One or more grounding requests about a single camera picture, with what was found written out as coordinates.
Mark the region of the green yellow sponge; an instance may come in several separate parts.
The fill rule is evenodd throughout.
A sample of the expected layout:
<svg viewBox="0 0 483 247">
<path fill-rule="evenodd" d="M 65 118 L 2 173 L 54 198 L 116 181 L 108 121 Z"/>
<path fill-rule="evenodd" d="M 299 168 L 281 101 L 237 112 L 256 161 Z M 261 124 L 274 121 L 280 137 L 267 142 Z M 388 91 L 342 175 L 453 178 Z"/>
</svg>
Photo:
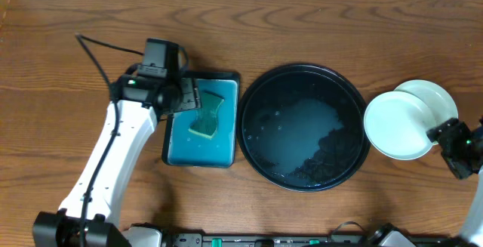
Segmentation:
<svg viewBox="0 0 483 247">
<path fill-rule="evenodd" d="M 217 133 L 218 113 L 224 99 L 206 91 L 200 93 L 200 96 L 202 106 L 197 112 L 196 120 L 190 125 L 189 132 L 212 139 Z"/>
</svg>

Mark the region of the pale green plate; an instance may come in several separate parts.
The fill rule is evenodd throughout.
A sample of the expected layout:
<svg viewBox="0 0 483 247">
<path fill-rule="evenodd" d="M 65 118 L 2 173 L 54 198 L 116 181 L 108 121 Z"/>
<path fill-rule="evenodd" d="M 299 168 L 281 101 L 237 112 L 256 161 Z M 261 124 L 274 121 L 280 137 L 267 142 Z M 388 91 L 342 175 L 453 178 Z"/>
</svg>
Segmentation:
<svg viewBox="0 0 483 247">
<path fill-rule="evenodd" d="M 397 160 L 418 159 L 433 143 L 426 132 L 436 126 L 435 117 L 422 100 L 402 91 L 375 97 L 365 110 L 364 127 L 371 144 Z"/>
<path fill-rule="evenodd" d="M 422 79 L 410 80 L 400 84 L 395 90 L 407 92 L 422 100 L 432 111 L 436 125 L 449 119 L 457 119 L 459 116 L 452 96 L 434 82 Z"/>
</svg>

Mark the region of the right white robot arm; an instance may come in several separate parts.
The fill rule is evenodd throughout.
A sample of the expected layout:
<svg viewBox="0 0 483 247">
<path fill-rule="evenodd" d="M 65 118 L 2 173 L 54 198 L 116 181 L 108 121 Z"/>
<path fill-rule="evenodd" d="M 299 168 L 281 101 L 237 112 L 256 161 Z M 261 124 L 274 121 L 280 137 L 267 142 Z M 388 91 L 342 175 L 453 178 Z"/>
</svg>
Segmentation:
<svg viewBox="0 0 483 247">
<path fill-rule="evenodd" d="M 449 119 L 427 131 L 430 141 L 441 147 L 441 157 L 458 180 L 478 176 L 478 186 L 469 213 L 457 236 L 440 246 L 482 245 L 482 127 L 474 130 L 459 119 Z"/>
</svg>

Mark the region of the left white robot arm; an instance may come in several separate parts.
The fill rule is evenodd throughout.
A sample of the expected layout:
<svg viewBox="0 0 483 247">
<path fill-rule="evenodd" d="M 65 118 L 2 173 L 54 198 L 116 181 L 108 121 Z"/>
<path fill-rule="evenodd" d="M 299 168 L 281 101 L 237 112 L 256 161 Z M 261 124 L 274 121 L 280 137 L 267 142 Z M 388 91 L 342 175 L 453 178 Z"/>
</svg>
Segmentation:
<svg viewBox="0 0 483 247">
<path fill-rule="evenodd" d="M 80 178 L 57 212 L 41 211 L 32 226 L 37 246 L 161 246 L 151 224 L 120 231 L 124 194 L 140 152 L 162 116 L 198 109 L 192 77 L 123 75 L 109 84 L 111 101 L 100 137 Z"/>
</svg>

